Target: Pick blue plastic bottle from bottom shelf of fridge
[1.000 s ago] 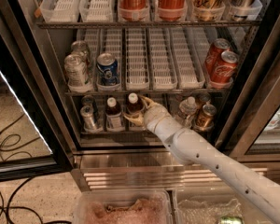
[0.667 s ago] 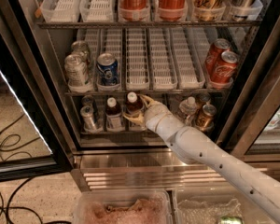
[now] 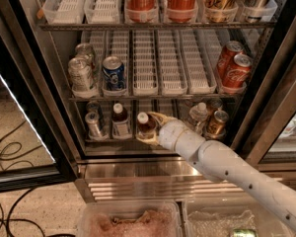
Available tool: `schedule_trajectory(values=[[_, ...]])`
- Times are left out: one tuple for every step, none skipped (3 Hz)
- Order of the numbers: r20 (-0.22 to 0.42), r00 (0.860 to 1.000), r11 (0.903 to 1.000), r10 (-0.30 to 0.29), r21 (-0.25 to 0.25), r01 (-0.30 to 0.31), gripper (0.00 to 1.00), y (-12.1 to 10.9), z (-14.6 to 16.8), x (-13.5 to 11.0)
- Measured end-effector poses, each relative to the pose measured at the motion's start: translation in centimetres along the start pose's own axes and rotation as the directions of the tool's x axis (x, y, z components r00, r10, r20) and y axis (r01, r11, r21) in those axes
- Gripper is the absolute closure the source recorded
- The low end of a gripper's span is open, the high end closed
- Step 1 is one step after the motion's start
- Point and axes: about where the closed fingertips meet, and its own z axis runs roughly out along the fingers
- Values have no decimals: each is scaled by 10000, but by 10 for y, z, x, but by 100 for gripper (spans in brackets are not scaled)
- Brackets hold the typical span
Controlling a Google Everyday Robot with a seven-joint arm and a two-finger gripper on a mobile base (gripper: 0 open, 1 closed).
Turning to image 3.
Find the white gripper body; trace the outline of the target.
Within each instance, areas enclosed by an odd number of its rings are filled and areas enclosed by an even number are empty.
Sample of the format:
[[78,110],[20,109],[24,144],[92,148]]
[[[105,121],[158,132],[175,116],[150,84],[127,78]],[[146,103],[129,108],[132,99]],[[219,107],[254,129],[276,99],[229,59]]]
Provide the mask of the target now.
[[158,141],[165,149],[178,154],[193,154],[196,150],[193,132],[178,119],[171,120],[161,127]]

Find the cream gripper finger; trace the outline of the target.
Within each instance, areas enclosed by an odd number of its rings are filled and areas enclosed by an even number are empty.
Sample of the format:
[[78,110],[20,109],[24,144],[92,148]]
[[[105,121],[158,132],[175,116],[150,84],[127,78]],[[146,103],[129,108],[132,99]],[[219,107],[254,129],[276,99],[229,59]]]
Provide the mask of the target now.
[[150,115],[157,122],[159,126],[163,126],[170,121],[176,120],[176,118],[174,117],[169,117],[156,112],[148,112],[148,115]]
[[157,146],[159,144],[158,137],[156,134],[153,134],[152,136],[142,136],[140,134],[137,134],[136,139],[149,145]]

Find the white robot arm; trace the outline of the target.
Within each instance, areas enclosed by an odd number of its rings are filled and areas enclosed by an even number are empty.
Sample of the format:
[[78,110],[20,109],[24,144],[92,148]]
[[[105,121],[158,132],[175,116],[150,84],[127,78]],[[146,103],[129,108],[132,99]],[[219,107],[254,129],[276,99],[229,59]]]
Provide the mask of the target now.
[[141,112],[136,122],[139,141],[178,153],[211,182],[236,185],[296,232],[296,191],[258,171],[222,142],[205,139],[177,118]]

